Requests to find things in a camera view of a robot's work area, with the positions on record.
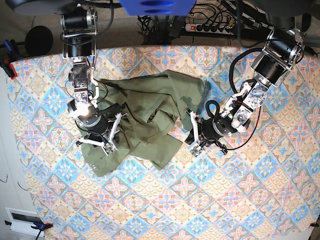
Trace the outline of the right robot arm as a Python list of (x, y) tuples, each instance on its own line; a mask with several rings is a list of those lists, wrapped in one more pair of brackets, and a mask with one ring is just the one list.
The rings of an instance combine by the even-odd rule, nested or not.
[(87, 132), (79, 144), (91, 144), (98, 147), (113, 145), (114, 136), (122, 115), (121, 106), (116, 103), (106, 109), (98, 108), (100, 81), (94, 79), (95, 67), (89, 62), (96, 55), (96, 41), (102, 36), (98, 32), (97, 8), (110, 10), (108, 31), (114, 20), (115, 9), (120, 3), (95, 2), (91, 0), (7, 0), (5, 2), (14, 12), (26, 16), (58, 14), (62, 34), (63, 57), (72, 59), (72, 69), (68, 79), (73, 83), (72, 101), (68, 103), (68, 112), (77, 127)]

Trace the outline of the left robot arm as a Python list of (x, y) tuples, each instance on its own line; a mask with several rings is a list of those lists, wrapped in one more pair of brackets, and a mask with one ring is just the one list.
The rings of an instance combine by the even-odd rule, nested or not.
[[(227, 151), (219, 140), (232, 134), (244, 133), (250, 124), (250, 117), (260, 108), (270, 86), (275, 86), (282, 75), (292, 70), (304, 57), (303, 36), (296, 26), (296, 17), (307, 13), (315, 4), (313, 0), (252, 0), (251, 4), (265, 12), (272, 25), (263, 48), (251, 45), (236, 57), (229, 68), (228, 79), (233, 94), (225, 103), (223, 110), (215, 100), (205, 104), (208, 119), (199, 118), (195, 112), (188, 111), (192, 130), (185, 142), (190, 150), (200, 150), (215, 144)], [(258, 52), (252, 64), (254, 76), (245, 80), (236, 89), (234, 69), (236, 63), (248, 54)]]

